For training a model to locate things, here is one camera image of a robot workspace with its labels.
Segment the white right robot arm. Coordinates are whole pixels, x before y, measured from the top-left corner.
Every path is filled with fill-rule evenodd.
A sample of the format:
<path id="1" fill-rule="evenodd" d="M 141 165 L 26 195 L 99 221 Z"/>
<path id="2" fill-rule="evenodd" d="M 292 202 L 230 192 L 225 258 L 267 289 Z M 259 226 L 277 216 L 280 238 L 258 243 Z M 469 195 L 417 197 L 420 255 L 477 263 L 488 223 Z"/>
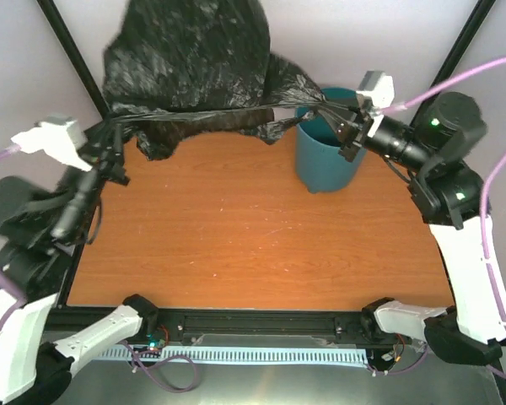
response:
<path id="1" fill-rule="evenodd" d="M 459 92 L 443 93 L 414 127 L 390 117 L 375 127 L 369 102 L 357 95 L 333 107 L 331 127 L 345 159 L 367 149 L 408 171 L 407 189 L 436 240 L 455 301 L 427 308 L 376 300 L 362 310 L 365 337 L 377 342 L 400 334 L 426 343 L 446 363 L 492 365 L 506 339 L 506 294 L 488 241 L 484 182 L 465 162 L 487 132 L 478 104 Z"/>

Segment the teal plastic trash bin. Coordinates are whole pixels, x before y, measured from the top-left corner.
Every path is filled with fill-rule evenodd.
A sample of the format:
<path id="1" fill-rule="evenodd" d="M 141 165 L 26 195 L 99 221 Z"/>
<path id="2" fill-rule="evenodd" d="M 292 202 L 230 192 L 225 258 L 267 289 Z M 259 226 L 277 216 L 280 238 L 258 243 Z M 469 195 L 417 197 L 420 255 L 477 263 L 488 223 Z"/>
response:
<path id="1" fill-rule="evenodd" d="M 339 154 L 340 143 L 318 116 L 297 126 L 295 171 L 310 193 L 337 192 L 348 186 L 366 155 L 361 149 L 353 162 Z"/>

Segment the black plastic trash bag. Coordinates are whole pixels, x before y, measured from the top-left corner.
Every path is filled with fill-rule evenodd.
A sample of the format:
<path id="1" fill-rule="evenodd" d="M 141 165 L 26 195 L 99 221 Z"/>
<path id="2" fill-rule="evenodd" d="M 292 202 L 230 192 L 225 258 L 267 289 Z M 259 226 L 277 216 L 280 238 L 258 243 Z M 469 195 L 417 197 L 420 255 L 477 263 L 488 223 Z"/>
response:
<path id="1" fill-rule="evenodd" d="M 301 67 L 272 52 L 257 1 L 131 1 L 104 70 L 110 113 L 100 131 L 120 128 L 151 160 L 208 132 L 273 144 L 300 123 L 276 119 L 277 108 L 305 108 L 307 119 L 358 111 L 353 95 L 329 99 Z"/>

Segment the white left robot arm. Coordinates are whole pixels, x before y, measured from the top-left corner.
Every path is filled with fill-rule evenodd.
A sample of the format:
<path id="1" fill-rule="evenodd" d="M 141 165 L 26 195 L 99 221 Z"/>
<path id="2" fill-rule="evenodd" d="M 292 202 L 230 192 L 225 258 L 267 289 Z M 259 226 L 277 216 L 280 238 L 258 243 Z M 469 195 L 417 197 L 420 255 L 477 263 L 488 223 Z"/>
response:
<path id="1" fill-rule="evenodd" d="M 72 119 L 42 121 L 13 138 L 17 149 L 54 148 L 67 168 L 54 190 L 11 175 L 0 180 L 0 404 L 51 404 L 73 377 L 111 346 L 159 329 L 157 307 L 138 294 L 109 315 L 55 342 L 42 335 L 74 263 L 71 246 L 94 241 L 107 182 L 126 185 L 123 131 Z"/>

